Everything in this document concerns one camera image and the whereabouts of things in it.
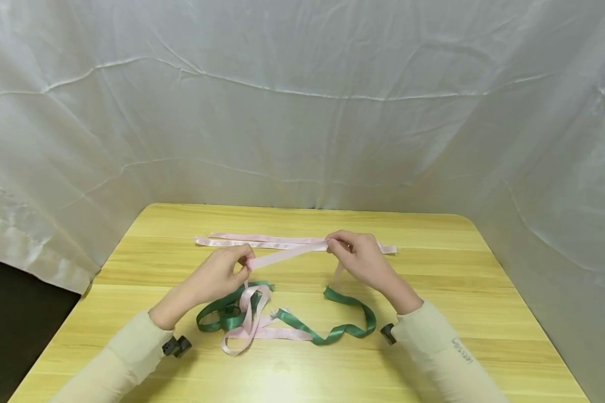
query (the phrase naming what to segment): beige sleeve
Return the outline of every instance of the beige sleeve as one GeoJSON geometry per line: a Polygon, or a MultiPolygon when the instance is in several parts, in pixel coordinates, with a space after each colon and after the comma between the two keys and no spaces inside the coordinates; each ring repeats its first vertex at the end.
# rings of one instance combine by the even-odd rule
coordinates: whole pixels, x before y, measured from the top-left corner
{"type": "Polygon", "coordinates": [[[138,313],[51,402],[119,402],[157,368],[162,347],[172,335],[157,327],[148,311],[138,313]]]}
{"type": "Polygon", "coordinates": [[[447,403],[503,403],[506,396],[429,301],[399,315],[392,335],[435,384],[447,403]]]}

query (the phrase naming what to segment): pink ribbon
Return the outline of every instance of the pink ribbon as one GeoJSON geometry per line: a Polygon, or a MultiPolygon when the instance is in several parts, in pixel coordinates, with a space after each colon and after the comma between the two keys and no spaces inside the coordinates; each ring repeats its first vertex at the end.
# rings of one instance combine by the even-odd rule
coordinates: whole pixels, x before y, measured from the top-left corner
{"type": "MultiPolygon", "coordinates": [[[[281,249],[274,254],[256,257],[248,260],[246,266],[253,271],[257,268],[268,266],[281,260],[290,259],[310,251],[327,250],[327,241],[323,238],[284,238],[269,237],[260,234],[236,234],[236,233],[211,233],[209,238],[196,237],[195,242],[204,246],[234,246],[248,243],[251,247],[266,247],[267,249],[281,249]]],[[[384,254],[395,254],[396,246],[386,246],[379,243],[384,254]]],[[[335,282],[343,270],[342,264],[336,267],[333,282],[335,282]]],[[[253,339],[288,339],[288,340],[311,340],[309,332],[299,329],[267,327],[277,321],[272,315],[261,316],[266,303],[271,299],[271,290],[267,285],[248,286],[244,283],[244,291],[240,296],[240,311],[246,312],[242,326],[228,331],[222,337],[222,350],[225,353],[236,356],[251,345],[253,339]],[[258,305],[255,307],[255,318],[251,307],[251,297],[256,292],[261,293],[258,305]],[[231,349],[227,345],[229,339],[246,339],[244,345],[239,349],[231,349]]]]}
{"type": "MultiPolygon", "coordinates": [[[[236,246],[248,243],[251,247],[262,247],[263,249],[296,249],[301,245],[315,243],[318,245],[316,251],[327,250],[327,243],[323,243],[324,238],[286,238],[286,237],[269,237],[269,235],[260,235],[255,233],[223,233],[214,232],[208,234],[208,238],[195,237],[195,243],[202,246],[236,246]]],[[[396,254],[397,247],[394,245],[382,245],[379,243],[379,248],[386,255],[396,254]]]]}

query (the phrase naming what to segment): dark floor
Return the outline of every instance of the dark floor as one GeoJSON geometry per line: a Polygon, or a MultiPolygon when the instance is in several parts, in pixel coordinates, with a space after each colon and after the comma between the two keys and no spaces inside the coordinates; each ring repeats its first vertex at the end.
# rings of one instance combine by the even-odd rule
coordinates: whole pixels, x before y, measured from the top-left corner
{"type": "Polygon", "coordinates": [[[78,298],[0,263],[0,403],[9,400],[78,298]]]}

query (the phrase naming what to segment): table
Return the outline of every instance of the table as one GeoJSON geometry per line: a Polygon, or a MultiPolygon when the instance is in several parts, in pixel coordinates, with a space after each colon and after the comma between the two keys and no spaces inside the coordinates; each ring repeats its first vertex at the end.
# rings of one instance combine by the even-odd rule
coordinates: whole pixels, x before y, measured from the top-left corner
{"type": "MultiPolygon", "coordinates": [[[[90,291],[36,361],[11,402],[47,402],[138,311],[155,304],[213,251],[193,237],[210,232],[323,237],[337,229],[370,232],[399,253],[396,271],[432,301],[513,403],[588,402],[527,305],[471,221],[457,215],[153,204],[134,221],[90,291]]],[[[257,255],[272,250],[256,250],[257,255]]],[[[360,308],[323,297],[336,259],[311,252],[257,270],[276,285],[268,309],[289,308],[322,334],[360,308]]],[[[395,322],[385,299],[344,273],[342,291],[395,322]]],[[[316,346],[256,340],[244,355],[220,349],[193,309],[176,328],[193,349],[168,357],[124,402],[438,402],[433,387],[399,345],[378,333],[316,346]]]]}

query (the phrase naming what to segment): satin ribbon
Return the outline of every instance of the satin ribbon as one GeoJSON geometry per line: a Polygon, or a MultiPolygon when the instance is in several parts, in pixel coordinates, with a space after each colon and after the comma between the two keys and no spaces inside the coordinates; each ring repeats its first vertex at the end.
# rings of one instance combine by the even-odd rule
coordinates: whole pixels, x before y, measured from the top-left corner
{"type": "MultiPolygon", "coordinates": [[[[324,238],[286,238],[286,237],[269,237],[269,235],[260,235],[255,233],[225,233],[225,232],[214,232],[208,234],[208,238],[195,237],[195,243],[202,246],[217,246],[227,247],[244,245],[248,243],[251,247],[262,247],[263,249],[296,249],[301,245],[307,245],[308,243],[315,243],[319,245],[317,251],[327,250],[327,244],[321,243],[324,238]]],[[[379,248],[382,253],[386,255],[396,254],[397,247],[394,245],[382,245],[379,243],[379,248]]]]}
{"type": "MultiPolygon", "coordinates": [[[[253,271],[257,268],[280,262],[281,260],[305,254],[308,251],[326,250],[327,241],[322,238],[277,238],[269,237],[268,235],[258,234],[227,234],[227,233],[212,233],[210,236],[227,237],[227,241],[237,241],[242,243],[278,243],[286,245],[287,242],[272,242],[272,241],[296,241],[301,242],[295,245],[294,249],[286,249],[276,252],[271,255],[260,256],[255,259],[248,260],[247,267],[253,271]]],[[[343,270],[342,265],[336,268],[334,281],[337,279],[340,272],[343,270]]],[[[275,313],[261,317],[266,303],[270,300],[274,286],[268,282],[244,283],[235,292],[219,300],[213,301],[211,304],[204,307],[197,315],[197,327],[201,331],[217,331],[223,329],[226,331],[222,338],[221,347],[229,355],[238,355],[243,352],[253,339],[289,339],[289,340],[310,340],[316,345],[325,345],[335,343],[345,333],[354,337],[365,337],[371,334],[376,328],[376,317],[374,312],[365,304],[355,298],[344,296],[333,290],[331,287],[325,289],[324,295],[331,301],[339,302],[346,305],[361,306],[366,318],[366,329],[362,330],[353,324],[343,324],[334,327],[327,338],[323,339],[316,334],[310,327],[306,326],[302,321],[296,318],[287,310],[277,310],[275,313]],[[217,322],[203,324],[202,320],[210,314],[217,313],[219,319],[217,322]],[[287,323],[293,329],[288,328],[271,328],[267,327],[275,321],[280,320],[287,323]],[[227,346],[227,340],[231,338],[246,339],[244,345],[239,349],[230,349],[227,346]]]]}

